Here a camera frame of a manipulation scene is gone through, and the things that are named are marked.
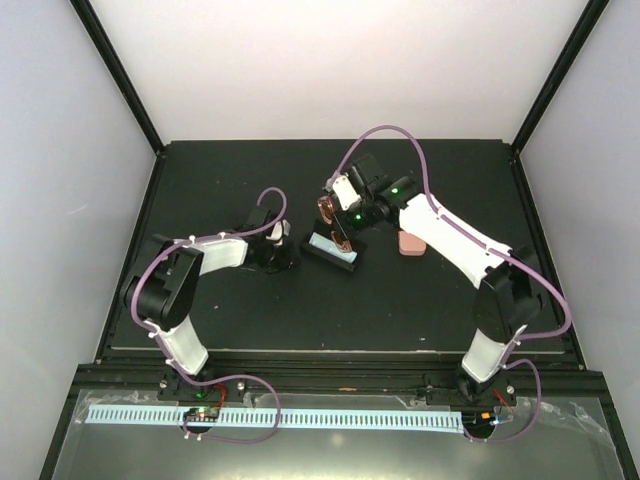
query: black tabletop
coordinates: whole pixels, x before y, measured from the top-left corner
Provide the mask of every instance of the black tabletop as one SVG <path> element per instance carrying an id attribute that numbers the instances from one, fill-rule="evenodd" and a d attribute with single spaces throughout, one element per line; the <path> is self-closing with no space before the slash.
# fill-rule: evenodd
<path id="1" fill-rule="evenodd" d="M 318 217 L 316 199 L 352 140 L 173 142 L 144 226 L 185 238 L 242 223 L 260 192 L 282 188 L 296 242 Z M 479 231 L 512 247 L 533 242 L 508 164 L 497 140 L 423 140 L 431 189 L 438 200 Z M 392 176 L 421 181 L 420 164 L 403 140 L 371 140 L 361 147 Z M 280 208 L 278 195 L 265 203 Z M 475 289 L 437 251 L 402 257 L 396 232 L 380 226 L 362 235 L 368 249 L 353 274 L 303 256 L 295 270 L 267 275 L 240 268 L 200 279 L 191 310 L 194 327 L 212 350 L 464 352 L 475 325 Z M 121 310 L 111 346 L 155 344 Z M 529 331 L 557 328 L 547 305 Z M 559 340 L 527 351 L 563 350 Z"/>

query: light blue object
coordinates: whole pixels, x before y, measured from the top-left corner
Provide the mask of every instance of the light blue object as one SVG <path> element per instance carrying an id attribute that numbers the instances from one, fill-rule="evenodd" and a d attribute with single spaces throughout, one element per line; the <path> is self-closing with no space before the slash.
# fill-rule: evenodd
<path id="1" fill-rule="evenodd" d="M 345 262 L 349 262 L 349 263 L 355 262 L 356 257 L 358 256 L 356 252 L 351 252 L 351 253 L 341 252 L 340 250 L 338 250 L 338 247 L 336 247 L 336 244 L 333 243 L 333 240 L 329 240 L 328 238 L 325 238 L 322 235 L 318 235 L 317 233 L 314 233 L 313 235 L 311 235 L 311 238 L 309 239 L 309 244 L 313 245 L 316 248 L 319 248 L 320 250 L 324 250 L 325 252 L 330 253 L 334 257 L 338 257 L 344 260 Z"/>
<path id="2" fill-rule="evenodd" d="M 85 423 L 108 425 L 182 425 L 194 407 L 91 405 Z M 275 408 L 224 407 L 216 422 L 190 421 L 188 426 L 271 428 Z M 414 430 L 463 433 L 460 412 L 393 410 L 317 410 L 283 408 L 279 428 L 336 430 Z"/>

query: white backdrop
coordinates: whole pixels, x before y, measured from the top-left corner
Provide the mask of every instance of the white backdrop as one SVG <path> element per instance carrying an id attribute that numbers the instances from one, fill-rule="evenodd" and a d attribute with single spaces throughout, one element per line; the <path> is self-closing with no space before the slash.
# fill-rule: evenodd
<path id="1" fill-rule="evenodd" d="M 512 141 L 585 0 L 94 0 L 164 142 Z"/>

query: white panel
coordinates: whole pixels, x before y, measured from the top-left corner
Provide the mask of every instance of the white panel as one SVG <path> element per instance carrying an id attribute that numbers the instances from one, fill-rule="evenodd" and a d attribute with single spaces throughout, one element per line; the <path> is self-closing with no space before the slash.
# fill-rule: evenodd
<path id="1" fill-rule="evenodd" d="M 164 141 L 512 141 L 585 0 L 94 0 Z"/>
<path id="2" fill-rule="evenodd" d="M 95 353 L 153 154 L 68 1 L 2 1 L 0 31 L 0 478 L 34 479 Z"/>
<path id="3" fill-rule="evenodd" d="M 640 466 L 640 2 L 611 2 L 524 151 L 588 366 Z"/>

